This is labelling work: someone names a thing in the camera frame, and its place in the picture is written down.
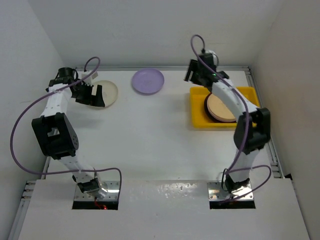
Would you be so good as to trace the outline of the cream plate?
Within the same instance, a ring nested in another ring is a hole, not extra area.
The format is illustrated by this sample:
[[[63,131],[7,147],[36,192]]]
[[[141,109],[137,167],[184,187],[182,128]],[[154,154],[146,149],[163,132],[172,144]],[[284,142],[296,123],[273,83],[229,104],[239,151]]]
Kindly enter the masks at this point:
[[[96,95],[97,91],[97,85],[102,86],[102,95],[103,95],[103,101],[105,104],[105,107],[96,107],[94,106],[94,97]],[[110,107],[118,98],[118,87],[115,83],[109,81],[109,80],[100,80],[93,83],[92,90],[91,90],[91,103],[90,107],[92,108],[108,108]]]

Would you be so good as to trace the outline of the purple plate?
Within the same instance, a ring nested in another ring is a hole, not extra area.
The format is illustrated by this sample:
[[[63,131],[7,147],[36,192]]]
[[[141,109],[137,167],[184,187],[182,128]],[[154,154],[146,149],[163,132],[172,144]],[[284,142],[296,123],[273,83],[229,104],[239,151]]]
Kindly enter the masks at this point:
[[[155,68],[142,68],[131,78],[133,89],[143,95],[156,94],[163,88],[164,83],[164,75]]]

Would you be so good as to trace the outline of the yellow plate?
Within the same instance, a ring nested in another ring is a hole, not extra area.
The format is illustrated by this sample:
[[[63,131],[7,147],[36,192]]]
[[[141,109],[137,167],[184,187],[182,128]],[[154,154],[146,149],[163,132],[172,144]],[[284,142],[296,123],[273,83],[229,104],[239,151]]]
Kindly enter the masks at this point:
[[[206,105],[208,112],[216,120],[224,123],[232,123],[236,121],[235,116],[227,106],[212,93],[208,95]]]

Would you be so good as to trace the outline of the dark-rimmed plate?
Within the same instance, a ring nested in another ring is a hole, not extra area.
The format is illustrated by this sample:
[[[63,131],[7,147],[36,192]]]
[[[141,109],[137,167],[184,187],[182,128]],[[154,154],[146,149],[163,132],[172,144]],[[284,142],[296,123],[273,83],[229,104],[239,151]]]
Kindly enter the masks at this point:
[[[216,119],[214,116],[211,115],[211,113],[209,112],[209,109],[208,109],[208,98],[209,98],[210,94],[208,94],[204,100],[204,104],[203,104],[203,107],[204,107],[204,112],[205,112],[205,115],[209,118],[209,120],[213,123],[224,123],[224,124],[231,124],[231,123],[236,123],[236,121],[231,121],[231,122],[227,122],[227,121],[220,121],[218,119]]]

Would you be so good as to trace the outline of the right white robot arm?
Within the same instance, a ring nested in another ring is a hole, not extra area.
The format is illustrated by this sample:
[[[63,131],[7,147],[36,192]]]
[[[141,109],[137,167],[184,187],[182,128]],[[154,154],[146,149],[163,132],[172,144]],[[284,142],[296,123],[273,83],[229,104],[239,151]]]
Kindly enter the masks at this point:
[[[248,185],[255,158],[271,138],[271,113],[247,100],[224,71],[216,71],[216,62],[213,51],[202,50],[190,61],[185,81],[207,88],[235,117],[236,154],[224,173],[225,189],[232,193]]]

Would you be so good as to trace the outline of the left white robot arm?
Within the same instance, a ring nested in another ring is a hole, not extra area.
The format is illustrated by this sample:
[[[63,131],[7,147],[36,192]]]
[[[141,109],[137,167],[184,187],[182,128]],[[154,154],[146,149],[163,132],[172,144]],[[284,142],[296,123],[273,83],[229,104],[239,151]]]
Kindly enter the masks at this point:
[[[40,117],[32,120],[31,126],[42,153],[73,171],[72,178],[82,193],[102,198],[104,192],[95,169],[88,168],[76,156],[79,139],[66,115],[69,100],[72,98],[83,105],[99,108],[105,106],[103,87],[94,87],[91,84],[98,73],[87,72],[82,76],[84,81],[80,81],[75,69],[60,68],[57,77],[49,82],[47,92],[50,96],[45,109]]]

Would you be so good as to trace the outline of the yellow plastic bin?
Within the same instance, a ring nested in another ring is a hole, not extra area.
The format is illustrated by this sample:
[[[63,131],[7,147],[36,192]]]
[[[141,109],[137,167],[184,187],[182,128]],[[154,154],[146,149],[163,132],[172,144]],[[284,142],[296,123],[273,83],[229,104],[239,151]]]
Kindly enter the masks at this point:
[[[250,86],[238,86],[242,95],[247,98],[252,104],[260,107],[260,102],[256,94],[256,90]],[[206,116],[204,111],[204,100],[209,91],[205,87],[194,86],[190,88],[189,99],[190,99],[190,115],[191,122],[195,128],[198,129],[212,129],[212,128],[235,128],[237,123],[214,123]]]

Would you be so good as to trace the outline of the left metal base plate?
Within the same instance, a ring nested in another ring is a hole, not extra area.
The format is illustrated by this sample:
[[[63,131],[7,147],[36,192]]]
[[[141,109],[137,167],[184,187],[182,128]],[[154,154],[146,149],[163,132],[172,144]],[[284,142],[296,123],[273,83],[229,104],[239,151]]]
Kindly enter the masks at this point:
[[[81,190],[76,187],[74,193],[75,201],[93,201],[95,198],[98,201],[117,201],[119,198],[119,181],[102,181],[100,184],[100,190],[94,193],[82,193]]]

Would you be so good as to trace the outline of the metal base plate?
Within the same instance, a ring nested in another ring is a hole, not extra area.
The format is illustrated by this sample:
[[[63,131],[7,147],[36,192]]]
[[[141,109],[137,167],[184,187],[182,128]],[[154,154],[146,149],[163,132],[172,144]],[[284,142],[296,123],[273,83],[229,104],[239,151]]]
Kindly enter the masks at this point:
[[[253,201],[254,194],[252,193],[252,186],[249,182],[247,186],[242,186],[229,193],[221,187],[220,181],[212,181],[207,183],[208,198],[211,202],[236,200],[236,201]]]
[[[93,201],[95,198],[98,201],[117,201],[119,198],[119,181],[102,181],[100,184],[100,190],[94,193],[82,193],[81,190],[76,187],[74,193],[75,201]]]

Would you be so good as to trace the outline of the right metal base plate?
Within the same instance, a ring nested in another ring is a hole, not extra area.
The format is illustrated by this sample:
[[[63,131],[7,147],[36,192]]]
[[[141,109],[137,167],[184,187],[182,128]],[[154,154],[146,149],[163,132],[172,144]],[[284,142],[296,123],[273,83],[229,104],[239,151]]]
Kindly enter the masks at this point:
[[[249,182],[247,186],[242,186],[229,193],[221,187],[220,181],[212,181],[207,183],[208,198],[211,202],[236,200],[236,201],[253,201],[254,194],[252,193],[252,186]]]

